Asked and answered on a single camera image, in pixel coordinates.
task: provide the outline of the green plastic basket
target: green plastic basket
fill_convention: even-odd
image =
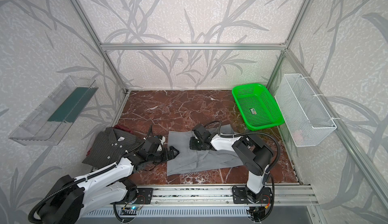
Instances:
[[[261,130],[284,123],[279,106],[265,86],[258,83],[236,86],[232,94],[248,129]]]

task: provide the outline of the white wire mesh basket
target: white wire mesh basket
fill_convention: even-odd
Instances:
[[[337,128],[302,74],[284,74],[275,99],[297,147],[316,146]]]

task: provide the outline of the brown marble tabletop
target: brown marble tabletop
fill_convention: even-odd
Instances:
[[[236,132],[247,129],[232,92],[220,90],[131,91],[118,125],[143,138],[152,123],[154,134],[167,138],[170,130],[189,131],[198,123],[213,120],[221,120],[223,125],[231,124]],[[281,145],[280,159],[271,170],[275,182],[297,183],[277,127],[262,131],[273,135]],[[263,139],[276,154],[275,144],[266,137]],[[142,170],[129,178],[137,185],[245,184],[248,170],[239,166],[167,176],[167,163],[162,163],[152,171]]]

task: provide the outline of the gray folded garment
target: gray folded garment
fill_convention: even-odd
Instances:
[[[221,126],[221,133],[233,134],[231,125]],[[178,173],[200,172],[218,168],[241,166],[243,163],[235,152],[232,151],[195,151],[190,149],[190,138],[195,136],[192,131],[168,133],[168,146],[173,146],[179,155],[167,162],[167,176]]]

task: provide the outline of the leaf pattern wallpaper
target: leaf pattern wallpaper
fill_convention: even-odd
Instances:
[[[281,43],[302,0],[80,0],[104,43]],[[231,89],[279,51],[109,51],[130,89]]]
[[[81,161],[124,94],[67,0],[0,0],[0,27],[0,222],[24,224],[58,178],[89,170]],[[99,89],[61,142],[8,139],[68,75],[95,79]]]
[[[291,45],[386,180],[387,6],[388,0],[314,0]],[[329,223],[388,223],[388,213],[336,134],[316,147],[296,148],[281,129],[297,171],[313,186]]]

